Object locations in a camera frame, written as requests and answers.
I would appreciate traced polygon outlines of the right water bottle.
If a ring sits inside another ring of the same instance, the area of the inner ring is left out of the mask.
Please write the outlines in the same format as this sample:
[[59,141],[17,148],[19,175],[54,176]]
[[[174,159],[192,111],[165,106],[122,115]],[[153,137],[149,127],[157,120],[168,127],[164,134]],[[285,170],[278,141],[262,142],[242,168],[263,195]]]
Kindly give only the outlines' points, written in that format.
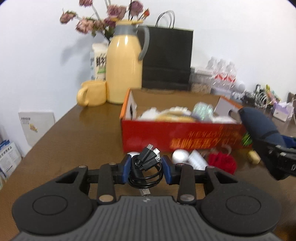
[[236,82],[236,75],[237,75],[235,64],[233,62],[229,62],[229,64],[227,65],[226,73],[227,74],[225,79],[225,86],[228,90],[230,90]]

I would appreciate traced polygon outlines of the red cardboard box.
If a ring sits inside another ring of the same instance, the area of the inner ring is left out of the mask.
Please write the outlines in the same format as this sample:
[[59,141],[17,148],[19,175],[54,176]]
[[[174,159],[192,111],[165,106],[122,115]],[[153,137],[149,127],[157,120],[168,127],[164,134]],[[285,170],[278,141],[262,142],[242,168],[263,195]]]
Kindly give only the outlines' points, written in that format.
[[148,144],[162,152],[211,149],[222,145],[229,145],[233,149],[243,148],[242,139],[246,129],[239,120],[234,123],[139,120],[139,117],[151,108],[162,111],[177,106],[193,110],[199,102],[212,105],[218,117],[237,114],[242,108],[234,101],[212,94],[152,89],[128,90],[120,113],[123,150],[141,151]]

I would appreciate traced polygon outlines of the water bottle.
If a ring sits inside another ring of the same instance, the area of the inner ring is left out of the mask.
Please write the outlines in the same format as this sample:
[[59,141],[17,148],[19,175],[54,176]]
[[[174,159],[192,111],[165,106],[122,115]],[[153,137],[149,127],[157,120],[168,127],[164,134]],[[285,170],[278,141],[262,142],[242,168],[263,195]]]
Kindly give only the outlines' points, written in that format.
[[214,73],[214,87],[222,87],[224,84],[224,80],[227,76],[226,73],[226,60],[220,59],[217,64],[217,68]]
[[230,90],[236,82],[236,75],[237,75],[235,64],[233,62],[229,62],[229,64],[227,65],[226,73],[227,74],[225,79],[225,86],[228,90]]
[[208,61],[206,69],[211,72],[212,76],[216,74],[217,59],[215,57],[211,57],[211,59]]

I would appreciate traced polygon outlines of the yellow thermos jug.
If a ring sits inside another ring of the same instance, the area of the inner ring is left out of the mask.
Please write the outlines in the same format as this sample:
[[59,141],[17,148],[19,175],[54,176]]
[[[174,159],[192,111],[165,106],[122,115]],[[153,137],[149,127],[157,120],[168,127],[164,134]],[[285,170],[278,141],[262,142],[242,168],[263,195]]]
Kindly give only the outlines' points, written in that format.
[[107,101],[122,104],[129,89],[142,87],[142,65],[150,34],[142,20],[118,21],[106,55]]

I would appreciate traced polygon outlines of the white robot figurine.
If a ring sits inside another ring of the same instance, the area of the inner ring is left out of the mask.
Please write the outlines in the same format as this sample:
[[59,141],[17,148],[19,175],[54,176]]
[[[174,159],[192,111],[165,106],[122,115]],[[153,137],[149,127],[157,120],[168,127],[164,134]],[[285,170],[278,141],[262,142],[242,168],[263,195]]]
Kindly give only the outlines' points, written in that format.
[[236,81],[232,87],[231,98],[234,100],[241,99],[241,96],[246,90],[245,83],[243,81]]

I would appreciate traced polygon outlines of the colourful snack packets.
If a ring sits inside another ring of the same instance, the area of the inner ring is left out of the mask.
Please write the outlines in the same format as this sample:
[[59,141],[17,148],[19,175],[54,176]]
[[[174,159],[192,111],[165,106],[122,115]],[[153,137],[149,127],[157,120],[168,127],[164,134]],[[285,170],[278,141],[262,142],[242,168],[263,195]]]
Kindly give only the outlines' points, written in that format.
[[270,86],[267,84],[265,86],[265,93],[268,99],[268,104],[280,103],[281,99],[271,90]]

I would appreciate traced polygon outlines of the yellow ceramic mug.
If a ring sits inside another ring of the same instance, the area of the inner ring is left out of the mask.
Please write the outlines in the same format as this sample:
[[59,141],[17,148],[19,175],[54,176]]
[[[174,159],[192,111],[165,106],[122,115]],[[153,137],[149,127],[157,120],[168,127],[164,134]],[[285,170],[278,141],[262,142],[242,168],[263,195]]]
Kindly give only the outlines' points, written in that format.
[[76,100],[79,106],[99,106],[106,103],[106,81],[88,80],[81,84]]

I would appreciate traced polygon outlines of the left water bottle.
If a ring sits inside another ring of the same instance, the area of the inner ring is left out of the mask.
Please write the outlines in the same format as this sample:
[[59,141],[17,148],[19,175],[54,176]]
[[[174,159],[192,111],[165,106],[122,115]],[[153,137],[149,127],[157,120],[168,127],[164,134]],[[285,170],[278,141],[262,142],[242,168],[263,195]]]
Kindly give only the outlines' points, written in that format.
[[215,57],[211,57],[211,59],[208,61],[206,69],[211,72],[212,76],[216,74],[217,59]]

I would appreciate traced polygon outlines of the purple tissue box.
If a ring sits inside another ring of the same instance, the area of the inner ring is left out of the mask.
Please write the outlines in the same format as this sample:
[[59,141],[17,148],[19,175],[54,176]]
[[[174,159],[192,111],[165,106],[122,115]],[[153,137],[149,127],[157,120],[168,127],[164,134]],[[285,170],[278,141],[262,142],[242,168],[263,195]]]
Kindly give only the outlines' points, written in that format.
[[288,119],[292,118],[293,105],[288,102],[275,103],[273,105],[273,117],[280,121],[286,122]]

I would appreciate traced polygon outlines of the white booklets stack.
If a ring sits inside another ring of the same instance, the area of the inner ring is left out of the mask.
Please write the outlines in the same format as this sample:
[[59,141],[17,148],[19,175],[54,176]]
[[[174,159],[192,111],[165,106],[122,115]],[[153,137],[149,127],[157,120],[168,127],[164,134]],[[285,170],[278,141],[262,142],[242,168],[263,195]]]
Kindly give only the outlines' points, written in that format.
[[1,125],[1,180],[7,181],[22,160],[16,144],[8,139],[6,130]]

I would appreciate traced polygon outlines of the red knitted item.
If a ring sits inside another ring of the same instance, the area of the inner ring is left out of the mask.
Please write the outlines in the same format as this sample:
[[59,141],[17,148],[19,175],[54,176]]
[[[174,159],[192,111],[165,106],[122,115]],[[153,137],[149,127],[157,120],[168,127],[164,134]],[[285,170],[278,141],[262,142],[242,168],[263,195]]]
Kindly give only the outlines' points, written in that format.
[[209,166],[217,167],[231,175],[233,175],[237,169],[235,159],[231,155],[222,152],[209,154],[208,164]]

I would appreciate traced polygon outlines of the navy blue pouch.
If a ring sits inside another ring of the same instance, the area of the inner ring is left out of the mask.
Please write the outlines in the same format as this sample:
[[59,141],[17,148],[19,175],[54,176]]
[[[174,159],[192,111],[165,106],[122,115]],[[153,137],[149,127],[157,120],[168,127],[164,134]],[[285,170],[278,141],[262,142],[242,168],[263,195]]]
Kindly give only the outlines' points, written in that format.
[[238,111],[242,124],[252,140],[286,147],[285,141],[273,121],[256,108],[243,107]]

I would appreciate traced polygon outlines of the green glittery item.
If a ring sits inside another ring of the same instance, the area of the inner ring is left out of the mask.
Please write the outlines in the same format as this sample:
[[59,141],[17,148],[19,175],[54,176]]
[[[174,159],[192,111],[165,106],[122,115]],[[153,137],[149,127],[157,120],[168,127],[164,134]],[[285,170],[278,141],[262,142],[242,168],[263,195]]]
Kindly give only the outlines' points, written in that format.
[[213,116],[213,106],[204,102],[198,102],[195,104],[191,116],[200,121],[210,121]]

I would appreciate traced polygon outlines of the white round cap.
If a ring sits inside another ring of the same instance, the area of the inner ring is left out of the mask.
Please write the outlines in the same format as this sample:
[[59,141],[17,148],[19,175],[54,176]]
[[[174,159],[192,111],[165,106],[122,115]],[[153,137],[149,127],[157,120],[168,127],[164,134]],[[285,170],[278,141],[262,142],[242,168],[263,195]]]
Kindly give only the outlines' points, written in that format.
[[189,155],[190,155],[190,153],[187,150],[178,149],[173,152],[173,154],[171,156],[171,161],[174,164],[187,163],[187,161],[189,159]]
[[128,159],[132,159],[134,156],[137,156],[137,155],[139,155],[139,152],[129,152],[126,154],[126,157]]

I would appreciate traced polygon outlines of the dried pink rose bouquet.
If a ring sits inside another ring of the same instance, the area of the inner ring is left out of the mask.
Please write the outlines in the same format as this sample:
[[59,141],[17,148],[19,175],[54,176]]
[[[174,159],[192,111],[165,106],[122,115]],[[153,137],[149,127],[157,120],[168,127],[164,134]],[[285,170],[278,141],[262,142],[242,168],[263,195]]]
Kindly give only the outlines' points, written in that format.
[[143,23],[150,15],[149,9],[145,9],[140,1],[129,1],[128,6],[112,4],[111,1],[105,1],[107,17],[99,16],[93,1],[79,1],[79,6],[84,8],[92,8],[92,16],[79,16],[75,11],[63,11],[60,16],[60,24],[66,25],[72,20],[77,20],[75,30],[82,34],[91,34],[95,37],[102,34],[107,41],[115,33],[115,26],[120,21],[131,21],[132,24],[138,25]]

